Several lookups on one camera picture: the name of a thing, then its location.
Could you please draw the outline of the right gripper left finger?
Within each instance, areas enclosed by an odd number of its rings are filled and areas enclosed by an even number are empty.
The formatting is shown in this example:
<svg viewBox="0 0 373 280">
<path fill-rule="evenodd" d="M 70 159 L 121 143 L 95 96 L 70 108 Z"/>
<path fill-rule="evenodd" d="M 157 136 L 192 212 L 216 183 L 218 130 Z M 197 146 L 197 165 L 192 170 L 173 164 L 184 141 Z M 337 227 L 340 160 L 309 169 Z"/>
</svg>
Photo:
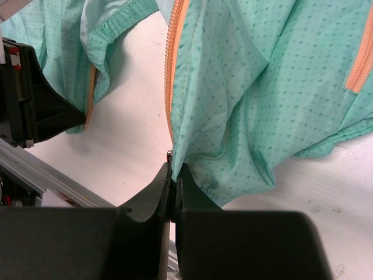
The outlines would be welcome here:
<svg viewBox="0 0 373 280">
<path fill-rule="evenodd" d="M 116 208 L 1 208 L 2 279 L 166 279 L 171 167 Z"/>
</svg>

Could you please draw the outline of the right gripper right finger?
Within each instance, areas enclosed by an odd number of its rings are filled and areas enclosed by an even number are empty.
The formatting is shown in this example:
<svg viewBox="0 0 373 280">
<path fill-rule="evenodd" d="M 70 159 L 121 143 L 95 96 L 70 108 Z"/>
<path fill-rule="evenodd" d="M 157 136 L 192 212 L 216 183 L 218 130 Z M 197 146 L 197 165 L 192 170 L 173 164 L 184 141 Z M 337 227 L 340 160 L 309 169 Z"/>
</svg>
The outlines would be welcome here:
<svg viewBox="0 0 373 280">
<path fill-rule="evenodd" d="M 225 211 L 178 175 L 176 248 L 182 279 L 332 279 L 314 223 L 294 211 Z"/>
</svg>

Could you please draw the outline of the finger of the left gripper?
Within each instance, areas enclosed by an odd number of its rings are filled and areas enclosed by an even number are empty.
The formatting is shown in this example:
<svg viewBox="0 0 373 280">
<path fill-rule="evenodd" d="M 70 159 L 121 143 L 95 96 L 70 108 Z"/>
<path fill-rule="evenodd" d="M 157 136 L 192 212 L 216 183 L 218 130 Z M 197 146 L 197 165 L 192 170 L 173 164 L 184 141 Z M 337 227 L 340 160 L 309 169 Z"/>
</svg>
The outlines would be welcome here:
<svg viewBox="0 0 373 280">
<path fill-rule="evenodd" d="M 27 141 L 35 144 L 80 125 L 86 121 L 84 113 L 61 97 L 46 80 L 33 47 L 17 45 L 20 54 L 19 102 L 22 138 L 16 142 L 25 146 Z"/>
</svg>

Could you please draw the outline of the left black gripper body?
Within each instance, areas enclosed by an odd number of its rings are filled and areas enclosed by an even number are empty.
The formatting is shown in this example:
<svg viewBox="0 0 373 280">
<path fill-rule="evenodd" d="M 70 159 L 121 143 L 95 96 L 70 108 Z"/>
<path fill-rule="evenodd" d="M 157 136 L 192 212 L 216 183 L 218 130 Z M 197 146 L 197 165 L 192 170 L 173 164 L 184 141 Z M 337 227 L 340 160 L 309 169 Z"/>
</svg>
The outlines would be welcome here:
<svg viewBox="0 0 373 280">
<path fill-rule="evenodd" d="M 12 146 L 23 144 L 23 125 L 20 102 L 23 101 L 19 46 L 14 40 L 3 38 L 5 63 L 1 65 L 1 139 Z"/>
</svg>

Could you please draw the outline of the orange and teal jacket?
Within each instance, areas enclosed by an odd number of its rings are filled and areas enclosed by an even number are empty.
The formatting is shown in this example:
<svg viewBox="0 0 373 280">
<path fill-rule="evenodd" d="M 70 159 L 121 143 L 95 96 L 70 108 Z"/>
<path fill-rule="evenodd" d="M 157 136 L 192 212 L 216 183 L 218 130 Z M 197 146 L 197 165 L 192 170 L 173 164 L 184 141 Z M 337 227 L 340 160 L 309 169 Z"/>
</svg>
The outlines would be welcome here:
<svg viewBox="0 0 373 280">
<path fill-rule="evenodd" d="M 155 12 L 168 24 L 173 177 L 188 164 L 217 205 L 272 189 L 291 156 L 372 132 L 371 1 L 10 1 L 1 30 L 90 114 L 116 39 Z"/>
</svg>

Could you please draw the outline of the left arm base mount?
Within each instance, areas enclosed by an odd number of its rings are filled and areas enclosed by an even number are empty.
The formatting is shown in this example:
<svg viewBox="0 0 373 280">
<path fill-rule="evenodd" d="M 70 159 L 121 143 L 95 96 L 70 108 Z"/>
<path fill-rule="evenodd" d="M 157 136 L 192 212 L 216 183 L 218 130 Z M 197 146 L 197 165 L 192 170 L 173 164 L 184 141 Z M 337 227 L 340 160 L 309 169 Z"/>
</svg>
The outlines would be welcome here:
<svg viewBox="0 0 373 280">
<path fill-rule="evenodd" d="M 24 188 L 10 177 L 1 173 L 2 207 L 35 207 L 41 204 L 39 193 Z"/>
</svg>

